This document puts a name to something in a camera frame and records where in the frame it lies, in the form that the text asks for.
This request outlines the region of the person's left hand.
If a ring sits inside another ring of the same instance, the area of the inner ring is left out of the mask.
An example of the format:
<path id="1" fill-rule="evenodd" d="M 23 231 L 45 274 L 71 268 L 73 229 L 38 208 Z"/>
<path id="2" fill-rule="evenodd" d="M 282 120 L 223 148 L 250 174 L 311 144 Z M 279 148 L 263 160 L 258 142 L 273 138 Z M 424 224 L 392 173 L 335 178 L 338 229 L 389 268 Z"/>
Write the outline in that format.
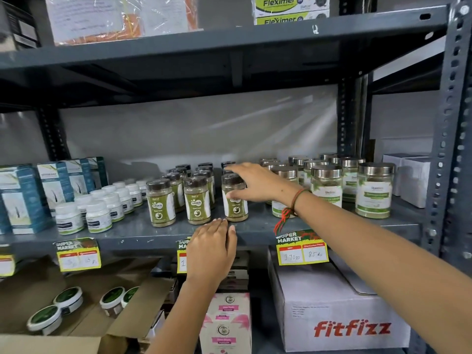
<path id="1" fill-rule="evenodd" d="M 216 219 L 200 226 L 187 245 L 186 283 L 216 291 L 227 276 L 235 257 L 228 257 L 228 221 Z"/>

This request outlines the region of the person's right hand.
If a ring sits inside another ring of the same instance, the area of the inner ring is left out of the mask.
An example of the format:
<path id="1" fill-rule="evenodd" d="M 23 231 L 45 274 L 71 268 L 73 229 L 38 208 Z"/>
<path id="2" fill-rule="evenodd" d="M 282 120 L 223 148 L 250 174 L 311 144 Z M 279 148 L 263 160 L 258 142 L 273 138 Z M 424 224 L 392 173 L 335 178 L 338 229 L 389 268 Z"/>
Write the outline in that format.
<path id="1" fill-rule="evenodd" d="M 246 183 L 245 189 L 232 192 L 252 192 L 257 202 L 276 201 L 290 206 L 295 194 L 302 189 L 298 183 L 281 178 L 258 164 L 245 162 L 230 165 L 228 169 Z"/>

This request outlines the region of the brown-capped green powder bottle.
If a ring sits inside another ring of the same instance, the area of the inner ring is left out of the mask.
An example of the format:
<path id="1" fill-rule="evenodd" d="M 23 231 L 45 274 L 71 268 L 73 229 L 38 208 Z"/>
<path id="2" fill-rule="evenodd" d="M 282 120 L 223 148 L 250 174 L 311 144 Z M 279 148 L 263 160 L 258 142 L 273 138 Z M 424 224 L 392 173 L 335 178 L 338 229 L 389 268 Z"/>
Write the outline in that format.
<path id="1" fill-rule="evenodd" d="M 246 188 L 244 180 L 236 173 L 227 173 L 222 176 L 222 199 L 225 217 L 229 222 L 242 222 L 249 216 L 248 203 L 246 200 L 229 199 L 227 193 L 233 190 Z"/>

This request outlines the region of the person's left forearm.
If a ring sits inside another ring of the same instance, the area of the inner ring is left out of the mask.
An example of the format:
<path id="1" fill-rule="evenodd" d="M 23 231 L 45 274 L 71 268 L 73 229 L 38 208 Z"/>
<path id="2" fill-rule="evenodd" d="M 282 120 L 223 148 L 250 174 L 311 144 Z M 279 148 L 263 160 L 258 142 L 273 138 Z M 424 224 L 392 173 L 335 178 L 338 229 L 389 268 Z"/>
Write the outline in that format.
<path id="1" fill-rule="evenodd" d="M 190 278 L 145 354 L 193 354 L 221 279 Z"/>

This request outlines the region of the stack of flat dark boxes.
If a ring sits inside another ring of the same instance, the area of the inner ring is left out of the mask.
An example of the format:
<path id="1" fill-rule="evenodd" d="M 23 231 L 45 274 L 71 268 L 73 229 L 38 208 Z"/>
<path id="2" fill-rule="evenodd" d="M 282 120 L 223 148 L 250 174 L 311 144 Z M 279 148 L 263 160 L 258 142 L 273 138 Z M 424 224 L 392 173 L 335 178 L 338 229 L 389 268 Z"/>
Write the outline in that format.
<path id="1" fill-rule="evenodd" d="M 217 293 L 247 292 L 250 251 L 237 251 L 231 269 L 218 286 Z"/>

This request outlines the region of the yellow price tag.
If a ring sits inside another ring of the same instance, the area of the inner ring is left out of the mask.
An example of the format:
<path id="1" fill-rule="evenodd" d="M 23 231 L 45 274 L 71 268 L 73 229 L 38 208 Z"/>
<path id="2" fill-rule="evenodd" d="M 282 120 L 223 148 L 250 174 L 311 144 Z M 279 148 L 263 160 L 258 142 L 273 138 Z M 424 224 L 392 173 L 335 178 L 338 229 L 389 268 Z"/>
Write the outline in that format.
<path id="1" fill-rule="evenodd" d="M 177 249 L 177 274 L 187 273 L 187 252 L 186 248 L 190 242 L 191 237 L 188 236 L 176 242 Z"/>
<path id="2" fill-rule="evenodd" d="M 11 254 L 0 254 L 0 278 L 6 278 L 15 273 L 15 258 Z"/>
<path id="3" fill-rule="evenodd" d="M 102 267 L 101 254 L 95 238 L 83 237 L 54 243 L 60 271 L 76 272 Z"/>
<path id="4" fill-rule="evenodd" d="M 280 266 L 329 262 L 327 244 L 313 230 L 298 230 L 276 236 Z"/>

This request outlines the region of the red green thread wristband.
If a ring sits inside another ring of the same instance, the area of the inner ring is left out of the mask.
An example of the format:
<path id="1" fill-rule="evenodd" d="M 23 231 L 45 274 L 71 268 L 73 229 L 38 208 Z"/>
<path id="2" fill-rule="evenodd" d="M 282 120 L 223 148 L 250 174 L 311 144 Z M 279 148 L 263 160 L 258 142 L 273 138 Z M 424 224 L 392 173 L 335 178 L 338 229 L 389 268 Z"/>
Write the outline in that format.
<path id="1" fill-rule="evenodd" d="M 295 204 L 296 202 L 298 201 L 298 198 L 299 196 L 303 193 L 303 192 L 309 192 L 308 189 L 301 189 L 301 190 L 298 190 L 298 192 L 295 194 L 295 196 L 293 197 L 292 199 L 292 202 L 291 202 L 291 205 L 289 207 L 284 207 L 282 210 L 281 210 L 281 217 L 280 217 L 280 220 L 278 221 L 278 223 L 274 226 L 274 234 L 276 236 L 278 236 L 281 232 L 281 230 L 283 229 L 283 227 L 285 226 L 286 224 L 286 221 L 288 219 L 290 219 L 291 216 L 297 216 L 297 214 L 295 213 Z"/>

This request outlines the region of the clear plastic sheet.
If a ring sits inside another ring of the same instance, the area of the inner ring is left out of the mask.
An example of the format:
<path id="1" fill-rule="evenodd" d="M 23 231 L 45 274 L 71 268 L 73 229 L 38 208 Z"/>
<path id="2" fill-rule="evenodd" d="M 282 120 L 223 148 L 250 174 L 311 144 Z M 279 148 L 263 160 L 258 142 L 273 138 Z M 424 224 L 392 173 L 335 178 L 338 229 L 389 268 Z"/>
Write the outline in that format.
<path id="1" fill-rule="evenodd" d="M 336 85 L 61 110 L 73 158 L 102 156 L 111 182 L 176 165 L 287 161 L 337 150 Z"/>

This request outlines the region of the cluster of brown-lidded powder bottles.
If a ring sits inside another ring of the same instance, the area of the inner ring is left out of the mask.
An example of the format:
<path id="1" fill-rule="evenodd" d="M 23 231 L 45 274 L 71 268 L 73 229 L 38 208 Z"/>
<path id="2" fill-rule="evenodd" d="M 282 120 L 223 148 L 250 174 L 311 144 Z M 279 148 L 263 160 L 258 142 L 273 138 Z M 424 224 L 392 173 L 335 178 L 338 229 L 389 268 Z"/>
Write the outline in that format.
<path id="1" fill-rule="evenodd" d="M 203 225 L 212 219 L 215 208 L 215 178 L 212 165 L 177 166 L 161 178 L 146 183 L 150 221 L 154 227 L 176 222 L 177 214 L 186 212 L 189 224 Z"/>

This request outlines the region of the cluster of silver-lid glass jars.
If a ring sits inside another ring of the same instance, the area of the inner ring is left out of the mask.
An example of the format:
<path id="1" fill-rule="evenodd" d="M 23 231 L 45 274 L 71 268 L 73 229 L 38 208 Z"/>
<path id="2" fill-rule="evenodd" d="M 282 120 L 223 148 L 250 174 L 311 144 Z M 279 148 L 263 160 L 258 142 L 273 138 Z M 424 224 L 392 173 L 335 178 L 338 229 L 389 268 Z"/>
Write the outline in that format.
<path id="1" fill-rule="evenodd" d="M 355 212 L 368 219 L 390 216 L 395 164 L 325 154 L 318 160 L 302 159 L 297 167 L 303 187 L 315 196 L 340 208 L 353 203 Z"/>

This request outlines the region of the open brown cardboard box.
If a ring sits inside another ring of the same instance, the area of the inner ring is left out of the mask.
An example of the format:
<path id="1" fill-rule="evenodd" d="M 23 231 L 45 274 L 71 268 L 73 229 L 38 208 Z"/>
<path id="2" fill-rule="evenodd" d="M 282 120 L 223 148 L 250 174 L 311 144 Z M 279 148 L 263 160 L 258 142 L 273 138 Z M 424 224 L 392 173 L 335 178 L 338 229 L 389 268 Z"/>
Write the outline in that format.
<path id="1" fill-rule="evenodd" d="M 121 260 L 64 276 L 48 257 L 0 281 L 0 354 L 125 354 L 129 339 L 144 339 L 173 280 L 151 275 L 156 260 Z M 78 286 L 84 302 L 51 335 L 33 334 L 27 321 L 62 291 Z M 116 318 L 100 299 L 115 287 L 137 292 Z"/>

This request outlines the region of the plain white box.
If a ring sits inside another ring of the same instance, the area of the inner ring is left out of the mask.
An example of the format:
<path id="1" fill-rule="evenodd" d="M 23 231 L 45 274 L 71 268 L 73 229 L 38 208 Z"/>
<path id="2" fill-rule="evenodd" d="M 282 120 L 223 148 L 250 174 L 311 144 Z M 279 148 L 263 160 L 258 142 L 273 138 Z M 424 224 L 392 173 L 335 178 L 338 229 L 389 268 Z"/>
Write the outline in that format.
<path id="1" fill-rule="evenodd" d="M 431 157 L 409 157 L 400 161 L 400 198 L 416 208 L 425 208 Z"/>
<path id="2" fill-rule="evenodd" d="M 393 196 L 400 196 L 401 189 L 401 175 L 403 172 L 403 159 L 415 159 L 415 158 L 426 158 L 428 154 L 426 153 L 392 153 L 384 154 L 382 161 L 384 163 L 392 163 L 395 165 L 395 172 L 393 178 Z"/>

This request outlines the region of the grey metal shelving rack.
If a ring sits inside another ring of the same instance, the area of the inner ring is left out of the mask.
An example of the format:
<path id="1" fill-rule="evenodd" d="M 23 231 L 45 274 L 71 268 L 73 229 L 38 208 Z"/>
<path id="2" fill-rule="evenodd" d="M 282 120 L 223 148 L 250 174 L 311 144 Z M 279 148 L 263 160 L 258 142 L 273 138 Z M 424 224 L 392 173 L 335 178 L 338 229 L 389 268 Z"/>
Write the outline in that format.
<path id="1" fill-rule="evenodd" d="M 446 35 L 421 247 L 472 277 L 472 0 L 338 17 L 0 53 L 0 111 L 34 110 L 51 160 L 69 155 L 58 110 L 337 83 L 342 154 L 365 156 L 380 66 Z"/>

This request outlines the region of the large teal white carton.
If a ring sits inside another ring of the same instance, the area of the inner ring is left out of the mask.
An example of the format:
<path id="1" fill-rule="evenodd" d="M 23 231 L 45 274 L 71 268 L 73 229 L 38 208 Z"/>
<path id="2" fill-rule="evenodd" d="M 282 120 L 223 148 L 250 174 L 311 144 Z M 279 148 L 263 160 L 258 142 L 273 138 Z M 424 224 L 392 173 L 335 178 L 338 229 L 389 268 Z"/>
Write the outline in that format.
<path id="1" fill-rule="evenodd" d="M 0 166 L 0 195 L 13 234 L 36 234 L 53 226 L 46 195 L 34 166 Z"/>

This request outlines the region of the plastic-wrapped package with paper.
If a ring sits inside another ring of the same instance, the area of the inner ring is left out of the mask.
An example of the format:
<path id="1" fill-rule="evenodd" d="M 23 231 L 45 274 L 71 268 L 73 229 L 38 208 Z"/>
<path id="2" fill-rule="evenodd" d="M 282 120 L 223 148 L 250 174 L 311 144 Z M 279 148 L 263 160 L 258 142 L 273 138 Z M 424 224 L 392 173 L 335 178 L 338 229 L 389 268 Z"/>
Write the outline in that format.
<path id="1" fill-rule="evenodd" d="M 45 0 L 56 46 L 202 30 L 197 0 Z"/>

